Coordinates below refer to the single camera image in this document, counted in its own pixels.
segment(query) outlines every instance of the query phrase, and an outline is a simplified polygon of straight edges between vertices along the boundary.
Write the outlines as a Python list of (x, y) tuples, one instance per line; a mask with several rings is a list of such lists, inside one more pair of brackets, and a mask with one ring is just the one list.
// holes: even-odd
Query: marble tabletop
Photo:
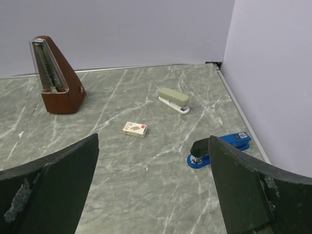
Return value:
[[(248, 132), (212, 64), (79, 73), (87, 92), (72, 115), (46, 112), (36, 78), (0, 79), (0, 170), (35, 160), (92, 133), (99, 157), (77, 234), (225, 234), (210, 166), (191, 169), (195, 140)], [(187, 94), (180, 115), (158, 100)], [(124, 135), (127, 121), (148, 126)], [(247, 150), (261, 160), (252, 141)]]

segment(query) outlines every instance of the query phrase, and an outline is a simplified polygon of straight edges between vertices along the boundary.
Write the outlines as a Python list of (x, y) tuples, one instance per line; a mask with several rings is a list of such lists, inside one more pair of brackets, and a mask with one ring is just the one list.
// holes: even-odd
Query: white wall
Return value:
[(222, 61), (234, 0), (1, 0), (0, 77), (34, 73), (28, 42), (74, 69)]
[(236, 0), (222, 73), (273, 165), (312, 177), (312, 1)]

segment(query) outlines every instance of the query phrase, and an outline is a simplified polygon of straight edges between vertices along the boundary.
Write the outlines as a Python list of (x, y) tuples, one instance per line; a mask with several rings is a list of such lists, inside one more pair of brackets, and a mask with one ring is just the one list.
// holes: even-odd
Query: metronome scale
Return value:
[(86, 92), (71, 65), (50, 37), (39, 36), (29, 43), (47, 111), (52, 114), (77, 112)]

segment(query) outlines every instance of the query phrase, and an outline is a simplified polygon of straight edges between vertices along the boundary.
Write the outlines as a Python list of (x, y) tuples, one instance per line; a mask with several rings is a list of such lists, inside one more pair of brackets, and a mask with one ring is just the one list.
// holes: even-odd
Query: small box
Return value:
[(147, 126), (145, 124), (127, 122), (122, 130), (126, 135), (143, 138), (145, 137)]

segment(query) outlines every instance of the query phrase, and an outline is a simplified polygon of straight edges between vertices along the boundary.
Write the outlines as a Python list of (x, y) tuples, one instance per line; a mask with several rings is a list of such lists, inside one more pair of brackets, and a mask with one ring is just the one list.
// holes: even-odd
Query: blue stapler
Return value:
[[(246, 132), (221, 136), (220, 139), (241, 151), (247, 150), (249, 148), (249, 141), (252, 140)], [(202, 140), (197, 140), (193, 143), (193, 146), (190, 150), (191, 154), (187, 157), (187, 164), (190, 167), (198, 169), (210, 164), (208, 142), (209, 138), (205, 138)]]

